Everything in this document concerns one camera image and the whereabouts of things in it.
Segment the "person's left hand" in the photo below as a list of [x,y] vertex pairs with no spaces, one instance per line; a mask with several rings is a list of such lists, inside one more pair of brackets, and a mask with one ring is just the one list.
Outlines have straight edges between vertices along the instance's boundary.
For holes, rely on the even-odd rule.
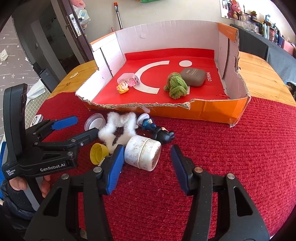
[[[41,183],[40,190],[44,198],[50,192],[50,180],[51,180],[51,176],[47,175],[47,176],[44,176],[44,179]],[[11,179],[9,183],[11,187],[16,191],[20,191],[20,190],[24,191],[24,190],[27,190],[27,187],[28,187],[27,182],[21,177],[16,177]]]

